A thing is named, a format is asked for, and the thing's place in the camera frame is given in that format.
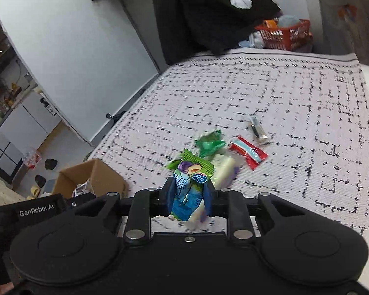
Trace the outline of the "person's left hand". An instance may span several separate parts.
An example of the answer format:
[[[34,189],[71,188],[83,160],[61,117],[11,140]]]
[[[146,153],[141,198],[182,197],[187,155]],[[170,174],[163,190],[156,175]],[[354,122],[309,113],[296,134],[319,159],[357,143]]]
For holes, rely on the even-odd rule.
[[[7,294],[9,291],[11,291],[14,288],[14,285],[12,282],[0,285],[0,295]]]

